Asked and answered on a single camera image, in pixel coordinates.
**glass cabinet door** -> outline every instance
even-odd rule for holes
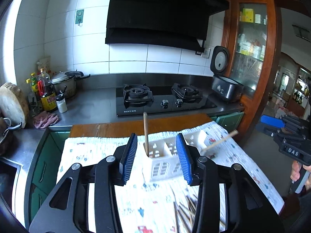
[[[244,85],[244,94],[253,98],[265,58],[267,7],[240,3],[238,34],[230,78]]]

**range hood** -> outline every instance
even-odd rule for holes
[[[110,0],[105,42],[204,52],[209,16],[228,8],[226,0]]]

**human hand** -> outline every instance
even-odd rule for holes
[[[303,165],[303,168],[306,169],[308,172],[311,172],[311,166]],[[291,172],[291,175],[290,175],[290,178],[293,181],[299,180],[299,178],[300,178],[300,174],[299,174],[300,169],[301,169],[301,165],[298,163],[298,161],[294,160],[294,162],[292,164],[292,172]],[[306,186],[307,190],[311,189],[311,175],[309,176],[308,180],[306,181],[306,183],[304,185]]]

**black glass cooktop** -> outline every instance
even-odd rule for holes
[[[144,112],[159,114],[213,107],[217,106],[204,97],[200,90],[187,85],[125,85],[124,88],[116,88],[118,117],[139,116]]]

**wall switch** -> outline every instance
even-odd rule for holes
[[[204,49],[204,52],[202,53],[201,56],[202,56],[203,58],[207,58],[207,59],[208,59],[208,58],[210,57],[210,52],[211,52],[211,49],[210,49],[210,48],[208,48],[208,49],[205,48],[205,49]]]
[[[84,15],[84,10],[77,10],[77,13],[76,13],[76,24],[83,23],[83,15]]]

